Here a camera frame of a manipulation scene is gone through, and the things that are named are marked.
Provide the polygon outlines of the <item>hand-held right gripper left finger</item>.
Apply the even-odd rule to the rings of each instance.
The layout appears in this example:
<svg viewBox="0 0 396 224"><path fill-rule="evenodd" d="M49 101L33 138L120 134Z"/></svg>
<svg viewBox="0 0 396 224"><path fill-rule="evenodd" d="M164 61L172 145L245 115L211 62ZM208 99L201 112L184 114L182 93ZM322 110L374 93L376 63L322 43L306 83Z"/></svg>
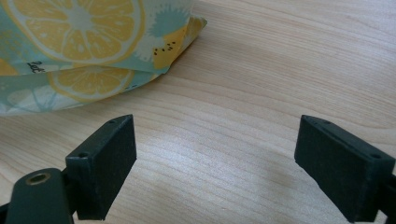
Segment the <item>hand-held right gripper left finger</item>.
<svg viewBox="0 0 396 224"><path fill-rule="evenodd" d="M136 161L134 117L111 119L65 158L80 220L104 220Z"/></svg>

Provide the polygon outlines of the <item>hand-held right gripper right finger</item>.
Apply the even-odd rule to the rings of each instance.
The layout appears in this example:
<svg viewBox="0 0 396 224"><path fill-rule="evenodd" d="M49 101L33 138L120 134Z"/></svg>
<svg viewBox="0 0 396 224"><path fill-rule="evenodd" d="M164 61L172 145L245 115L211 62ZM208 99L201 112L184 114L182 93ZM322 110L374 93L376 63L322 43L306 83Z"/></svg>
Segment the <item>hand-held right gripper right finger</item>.
<svg viewBox="0 0 396 224"><path fill-rule="evenodd" d="M396 159L325 120L301 116L296 163L350 223L373 222L383 212L396 223Z"/></svg>

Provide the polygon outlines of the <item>lemon print cloth bag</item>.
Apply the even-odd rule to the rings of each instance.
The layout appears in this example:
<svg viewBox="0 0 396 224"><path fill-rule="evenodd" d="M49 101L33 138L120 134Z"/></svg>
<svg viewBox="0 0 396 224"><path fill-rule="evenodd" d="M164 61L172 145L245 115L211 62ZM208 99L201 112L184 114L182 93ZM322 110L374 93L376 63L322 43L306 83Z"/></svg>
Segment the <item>lemon print cloth bag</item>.
<svg viewBox="0 0 396 224"><path fill-rule="evenodd" d="M206 19L194 0L0 0L0 116L97 102L166 73Z"/></svg>

